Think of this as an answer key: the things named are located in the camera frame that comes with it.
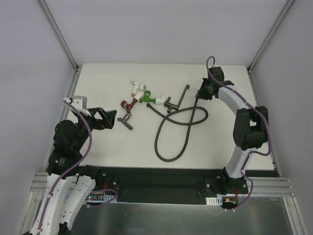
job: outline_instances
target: black hose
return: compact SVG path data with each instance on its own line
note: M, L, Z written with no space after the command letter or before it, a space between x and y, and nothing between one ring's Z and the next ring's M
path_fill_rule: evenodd
M186 147L187 147L187 144L188 144L188 141L189 141L189 135L190 135L190 130L191 130L191 126L192 125L197 125L197 124L200 124L202 122L204 122L205 120L207 120L207 118L209 117L209 113L208 111L203 108L203 107L198 107L197 106L197 103L198 103L198 99L196 98L196 101L195 101L195 105L193 107L189 107L189 108L185 108L185 109L180 109L180 110L177 110L177 111L174 111L168 115L163 115L162 113L160 113L158 110L156 110L154 107L152 107L152 105L150 103L147 104L147 107L149 107L150 109L152 109L154 112L156 112L157 114L159 114L161 117L163 117L163 120L157 130L157 133L156 133L156 140L155 140L155 152L156 152L156 155L158 158L160 158L162 161L164 162L167 162L167 163L170 163L170 162L173 162L173 161L176 161L177 159L179 159L185 152L186 150ZM205 117L199 121L196 121L196 122L192 122L193 119L194 119L194 115L195 115L195 112L196 112L196 109L200 109L200 110L203 110L204 113L205 113ZM189 122L179 122L179 121L174 121L172 119L169 119L169 117L171 115L174 115L174 114L178 114L178 113L181 113L181 112L185 112L185 111L188 111L188 110L192 110L192 114L191 114L191 117L190 117L190 121ZM161 129L163 127L163 124L165 123L165 121L168 120L174 124L177 124L177 125L181 125L181 126L188 126L188 130L187 130L187 134L186 134L186 140L185 140L185 143L184 143L184 146L181 150L181 152L174 158L171 158L171 159L166 159L166 158L163 158L160 153L158 152L158 149L157 149L157 142L158 142L158 137L160 135L160 132L161 132Z

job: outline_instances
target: green valve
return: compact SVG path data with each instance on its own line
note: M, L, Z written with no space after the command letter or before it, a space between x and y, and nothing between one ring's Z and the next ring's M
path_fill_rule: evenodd
M166 97L164 95L161 96L161 98L150 98L151 91L145 91L144 96L139 100L140 103L144 102L153 102L155 104L164 104Z

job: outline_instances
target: gray floor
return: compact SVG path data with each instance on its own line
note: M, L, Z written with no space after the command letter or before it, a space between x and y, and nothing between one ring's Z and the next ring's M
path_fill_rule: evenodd
M237 211L193 205L111 203L79 211L72 235L291 235L281 198L250 198Z

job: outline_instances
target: white table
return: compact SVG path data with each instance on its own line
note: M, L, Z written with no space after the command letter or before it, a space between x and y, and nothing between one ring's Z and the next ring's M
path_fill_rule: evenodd
M222 66L225 80L231 80L237 90L255 105L252 88L245 66ZM194 105L195 95L202 78L207 77L205 65L162 65L162 64L84 64L81 70L75 95L87 96L87 108L102 107L104 110L117 110L117 118L125 115L121 108L122 100L132 101L133 86L130 81L145 83L151 97L166 95L171 103L177 104L186 84L190 85L180 108ZM167 114L167 108L154 105ZM154 141L162 118L137 103L132 109L130 131L121 122L115 121L112 130L92 132L92 148L83 164L115 167L156 167L156 168L197 168L215 169L227 165L234 150L232 131L235 116L220 100L199 100L198 106L206 108L209 118L199 125L192 126L189 144L184 155L175 162L161 161L155 154ZM188 122L191 111L173 115L172 118ZM194 120L204 116L197 110ZM76 122L73 114L69 119ZM187 126L166 122L159 138L159 152L165 158L176 156L184 143ZM88 145L86 141L81 153ZM260 151L267 152L267 144ZM270 156L255 155L248 169L273 170Z

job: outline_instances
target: gray wall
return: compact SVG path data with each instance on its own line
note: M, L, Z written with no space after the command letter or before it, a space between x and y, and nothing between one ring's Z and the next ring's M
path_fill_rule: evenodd
M274 152L313 234L313 1L298 0L252 72L269 109Z
M286 0L47 0L78 64L249 65Z
M0 1L0 234L16 234L73 70L35 0Z

